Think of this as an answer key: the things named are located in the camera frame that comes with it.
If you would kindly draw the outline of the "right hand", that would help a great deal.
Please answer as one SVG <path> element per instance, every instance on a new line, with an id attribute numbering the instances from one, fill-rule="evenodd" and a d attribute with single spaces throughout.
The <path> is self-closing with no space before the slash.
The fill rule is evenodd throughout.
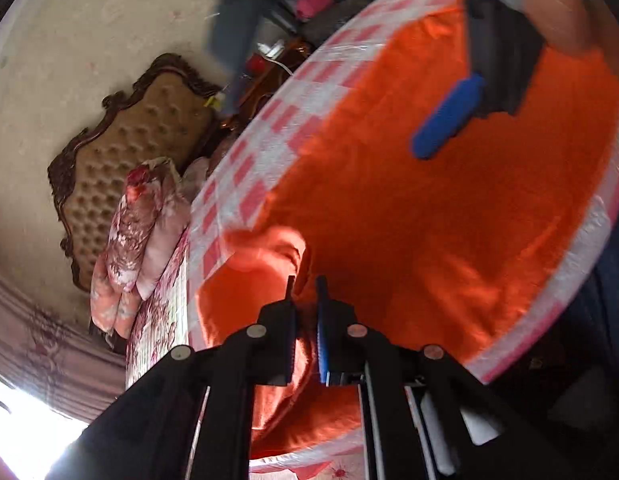
<path id="1" fill-rule="evenodd" d="M 581 55 L 593 47 L 619 47 L 619 30 L 602 0 L 501 0 L 523 13 L 553 47 Z"/>

